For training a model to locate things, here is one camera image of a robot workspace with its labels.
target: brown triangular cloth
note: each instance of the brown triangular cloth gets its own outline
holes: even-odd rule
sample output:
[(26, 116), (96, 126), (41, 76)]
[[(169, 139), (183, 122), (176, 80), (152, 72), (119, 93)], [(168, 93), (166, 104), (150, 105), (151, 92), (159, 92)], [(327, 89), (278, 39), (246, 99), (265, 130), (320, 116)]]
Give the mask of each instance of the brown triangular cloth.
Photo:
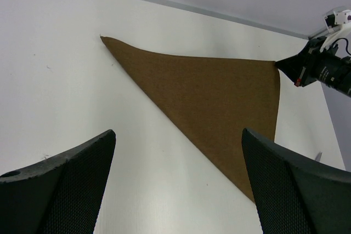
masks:
[(147, 96), (252, 201), (241, 132), (274, 140), (280, 79), (272, 61), (147, 52), (102, 41)]

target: brown fabric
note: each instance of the brown fabric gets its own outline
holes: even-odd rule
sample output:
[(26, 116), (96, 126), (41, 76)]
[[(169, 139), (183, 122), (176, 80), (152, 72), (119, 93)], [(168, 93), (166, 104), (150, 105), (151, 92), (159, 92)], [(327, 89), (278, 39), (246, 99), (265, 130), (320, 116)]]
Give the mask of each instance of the brown fabric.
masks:
[(274, 63), (164, 55), (102, 41), (131, 78), (247, 197), (245, 127), (274, 140), (280, 79)]

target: black cable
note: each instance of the black cable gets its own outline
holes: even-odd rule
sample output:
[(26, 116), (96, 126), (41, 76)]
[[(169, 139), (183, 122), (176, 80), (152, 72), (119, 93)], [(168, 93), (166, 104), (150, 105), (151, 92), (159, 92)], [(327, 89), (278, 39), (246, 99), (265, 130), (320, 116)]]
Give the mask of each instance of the black cable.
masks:
[(335, 47), (335, 43), (337, 43), (341, 39), (346, 41), (345, 51), (347, 52), (347, 54), (349, 54), (351, 56), (351, 53), (349, 52), (349, 40), (347, 38), (338, 38), (336, 41), (333, 42), (333, 44), (331, 44), (331, 46), (334, 48)]

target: felt sheet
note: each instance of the felt sheet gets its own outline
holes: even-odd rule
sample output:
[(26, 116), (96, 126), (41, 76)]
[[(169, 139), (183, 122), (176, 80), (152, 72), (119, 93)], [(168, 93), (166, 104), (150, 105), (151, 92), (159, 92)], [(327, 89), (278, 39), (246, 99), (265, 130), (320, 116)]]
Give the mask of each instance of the felt sheet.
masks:
[(165, 55), (101, 39), (144, 93), (254, 201), (241, 133), (249, 127), (274, 140), (280, 92), (274, 62)]

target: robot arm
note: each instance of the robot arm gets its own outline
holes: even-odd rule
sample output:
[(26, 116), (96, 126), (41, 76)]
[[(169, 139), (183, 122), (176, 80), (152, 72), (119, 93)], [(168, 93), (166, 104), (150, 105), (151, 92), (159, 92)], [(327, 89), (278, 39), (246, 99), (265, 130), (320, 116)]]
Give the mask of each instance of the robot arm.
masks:
[(324, 15), (327, 29), (309, 38), (303, 50), (290, 58), (278, 61), (275, 66), (294, 82), (295, 86), (307, 86), (315, 81), (325, 83), (351, 97), (350, 57), (335, 56), (337, 41), (351, 33), (351, 10), (336, 8)]

